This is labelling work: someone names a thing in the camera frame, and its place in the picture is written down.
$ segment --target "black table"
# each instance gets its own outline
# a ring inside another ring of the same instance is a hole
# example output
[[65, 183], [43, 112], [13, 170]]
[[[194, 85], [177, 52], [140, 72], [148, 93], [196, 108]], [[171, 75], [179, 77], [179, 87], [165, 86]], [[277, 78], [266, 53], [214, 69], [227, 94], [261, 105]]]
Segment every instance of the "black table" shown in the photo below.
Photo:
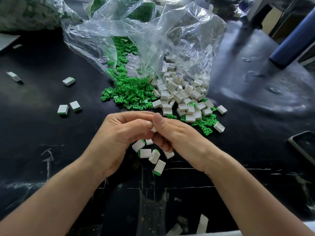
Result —
[[[106, 115], [125, 111], [112, 100], [101, 101], [104, 88], [113, 84], [68, 49], [60, 29], [24, 33], [17, 43], [23, 46], [0, 53], [1, 218], [77, 159]], [[300, 219], [310, 220], [314, 186], [303, 190], [301, 179], [315, 182], [314, 168], [286, 139], [314, 130], [315, 80], [297, 63], [285, 70], [274, 67], [268, 57], [276, 47], [262, 31], [228, 22], [207, 96], [228, 110], [217, 113], [226, 129], [208, 139]], [[69, 76], [76, 83], [66, 87], [61, 81]], [[57, 115], [60, 104], [76, 100], [80, 113]], [[95, 191], [70, 234], [162, 235], [178, 220], [184, 226], [178, 216], [188, 219], [185, 230], [193, 234], [200, 214], [209, 218], [207, 232], [236, 230], [210, 179], [191, 168], [176, 155], [157, 177], [151, 163], [128, 149], [120, 169]]]

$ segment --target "blue cylinder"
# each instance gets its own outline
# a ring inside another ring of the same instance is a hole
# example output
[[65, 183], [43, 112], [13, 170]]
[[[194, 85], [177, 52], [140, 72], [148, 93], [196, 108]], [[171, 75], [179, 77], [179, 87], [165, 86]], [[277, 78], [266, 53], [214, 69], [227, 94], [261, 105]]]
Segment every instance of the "blue cylinder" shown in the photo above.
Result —
[[315, 42], [315, 8], [271, 54], [270, 61], [284, 69]]

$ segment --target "right hand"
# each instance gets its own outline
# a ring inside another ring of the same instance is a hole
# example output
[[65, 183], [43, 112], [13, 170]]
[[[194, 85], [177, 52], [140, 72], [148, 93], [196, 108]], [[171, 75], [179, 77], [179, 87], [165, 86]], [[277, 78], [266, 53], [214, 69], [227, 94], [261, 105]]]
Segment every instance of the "right hand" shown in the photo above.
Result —
[[156, 113], [153, 123], [157, 132], [152, 141], [167, 152], [174, 148], [196, 170], [205, 172], [208, 159], [221, 152], [197, 130], [179, 120], [163, 118]]

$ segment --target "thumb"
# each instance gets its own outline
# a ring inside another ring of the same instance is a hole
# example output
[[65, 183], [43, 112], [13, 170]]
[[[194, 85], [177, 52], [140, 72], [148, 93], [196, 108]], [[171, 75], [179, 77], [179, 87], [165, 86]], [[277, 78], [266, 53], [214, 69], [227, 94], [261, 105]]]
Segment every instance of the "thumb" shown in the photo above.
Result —
[[131, 139], [136, 135], [148, 133], [153, 128], [152, 122], [143, 119], [136, 119], [128, 123], [124, 123], [121, 126], [123, 134], [122, 137], [125, 139]]
[[153, 124], [155, 129], [158, 131], [166, 139], [172, 140], [175, 129], [172, 124], [169, 124], [166, 121], [166, 118], [163, 118], [159, 113], [154, 114], [153, 116]]

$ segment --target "left hand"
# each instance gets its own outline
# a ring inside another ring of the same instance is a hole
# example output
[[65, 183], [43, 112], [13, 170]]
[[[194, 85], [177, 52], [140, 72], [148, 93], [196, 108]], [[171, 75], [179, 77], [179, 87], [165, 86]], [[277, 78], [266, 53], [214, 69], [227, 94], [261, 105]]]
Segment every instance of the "left hand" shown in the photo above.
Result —
[[107, 115], [81, 160], [92, 163], [103, 181], [119, 168], [129, 144], [153, 137], [153, 115], [148, 111]]

